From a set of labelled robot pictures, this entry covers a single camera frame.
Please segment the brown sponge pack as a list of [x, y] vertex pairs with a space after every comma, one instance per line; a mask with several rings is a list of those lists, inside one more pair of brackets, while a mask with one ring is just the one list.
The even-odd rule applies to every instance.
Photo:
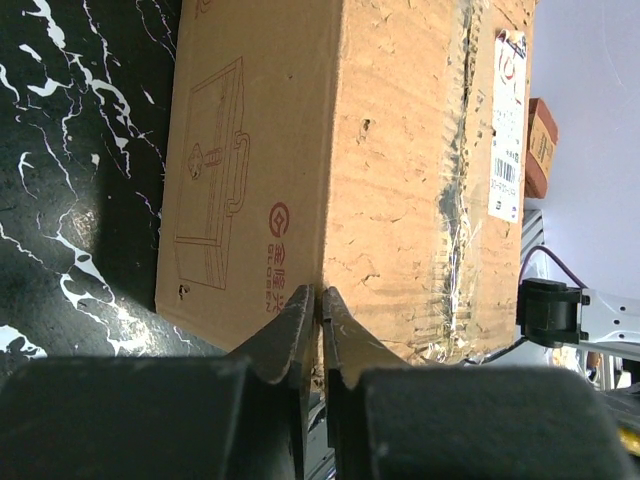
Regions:
[[558, 126], [546, 103], [542, 98], [531, 98], [525, 162], [526, 198], [546, 197], [558, 140]]

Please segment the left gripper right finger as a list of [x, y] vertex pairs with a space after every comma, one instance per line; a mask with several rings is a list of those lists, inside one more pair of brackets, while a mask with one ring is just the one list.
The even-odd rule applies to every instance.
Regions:
[[337, 477], [413, 479], [413, 371], [352, 316], [335, 287], [323, 293], [322, 327]]

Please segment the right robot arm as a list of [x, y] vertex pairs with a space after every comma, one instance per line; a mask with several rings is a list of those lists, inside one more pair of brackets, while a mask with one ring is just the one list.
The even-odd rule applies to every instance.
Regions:
[[639, 359], [639, 301], [562, 282], [526, 279], [518, 289], [516, 324], [548, 348], [566, 344]]

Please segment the brown cardboard express box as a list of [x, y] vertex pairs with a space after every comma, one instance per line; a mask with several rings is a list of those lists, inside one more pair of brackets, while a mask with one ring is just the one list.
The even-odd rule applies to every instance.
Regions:
[[532, 1], [186, 1], [155, 306], [231, 350], [335, 287], [404, 360], [514, 336]]

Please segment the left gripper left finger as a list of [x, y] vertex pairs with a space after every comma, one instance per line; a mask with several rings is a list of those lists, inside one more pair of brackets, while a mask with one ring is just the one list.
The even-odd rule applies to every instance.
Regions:
[[267, 325], [228, 355], [244, 367], [234, 398], [229, 479], [304, 477], [314, 309], [314, 287], [297, 287]]

